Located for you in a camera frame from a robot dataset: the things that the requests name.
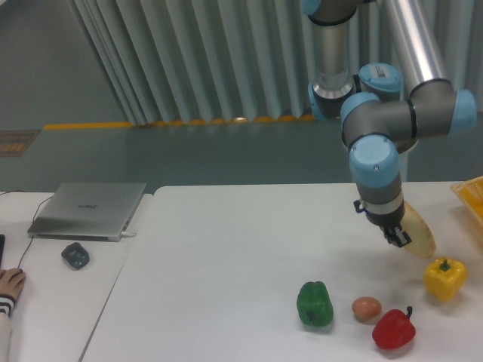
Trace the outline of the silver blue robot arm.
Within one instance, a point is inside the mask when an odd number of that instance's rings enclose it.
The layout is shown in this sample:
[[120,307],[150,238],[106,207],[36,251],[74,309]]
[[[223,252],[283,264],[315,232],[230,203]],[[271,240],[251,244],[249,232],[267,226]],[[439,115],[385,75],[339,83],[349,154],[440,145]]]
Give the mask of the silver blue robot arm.
[[313,115],[339,119],[357,213],[397,247],[412,241],[402,226],[406,206],[399,156],[422,138],[472,129],[477,105],[469,90],[455,90],[419,1],[380,1],[400,67],[371,63],[352,74],[347,27],[357,1],[303,1],[314,25],[315,77],[308,87]]

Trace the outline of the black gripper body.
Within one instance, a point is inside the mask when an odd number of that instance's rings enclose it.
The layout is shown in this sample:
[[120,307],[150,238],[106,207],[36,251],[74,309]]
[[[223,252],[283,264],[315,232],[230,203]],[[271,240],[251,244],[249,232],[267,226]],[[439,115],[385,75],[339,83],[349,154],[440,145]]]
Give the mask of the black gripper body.
[[397,206],[390,204],[370,204],[362,199],[353,202],[356,213],[363,213],[374,225],[385,232],[401,229],[401,221],[405,214],[404,202]]

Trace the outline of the striped sleeve forearm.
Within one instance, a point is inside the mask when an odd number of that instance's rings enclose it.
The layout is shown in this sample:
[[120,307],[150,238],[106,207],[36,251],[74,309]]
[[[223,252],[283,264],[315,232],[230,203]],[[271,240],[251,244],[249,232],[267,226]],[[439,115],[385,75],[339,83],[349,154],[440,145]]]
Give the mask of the striped sleeve forearm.
[[8,360],[8,352],[11,340],[11,312],[15,306],[15,301],[9,296],[1,295],[1,362]]

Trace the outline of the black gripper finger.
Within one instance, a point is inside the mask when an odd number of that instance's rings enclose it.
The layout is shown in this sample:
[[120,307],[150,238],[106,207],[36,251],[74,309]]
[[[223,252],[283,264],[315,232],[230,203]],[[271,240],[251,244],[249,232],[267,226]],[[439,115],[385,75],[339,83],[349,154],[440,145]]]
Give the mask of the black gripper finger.
[[405,247],[411,243],[411,237],[404,231],[400,225],[394,227],[383,227],[383,236],[396,247]]

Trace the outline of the person's hand on mouse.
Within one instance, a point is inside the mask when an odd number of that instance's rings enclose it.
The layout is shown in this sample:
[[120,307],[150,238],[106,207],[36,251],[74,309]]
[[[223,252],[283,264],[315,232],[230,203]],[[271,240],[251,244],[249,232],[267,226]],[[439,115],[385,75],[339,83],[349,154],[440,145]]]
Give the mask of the person's hand on mouse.
[[26,282],[26,273],[20,268],[2,269],[0,293],[2,297],[16,302]]

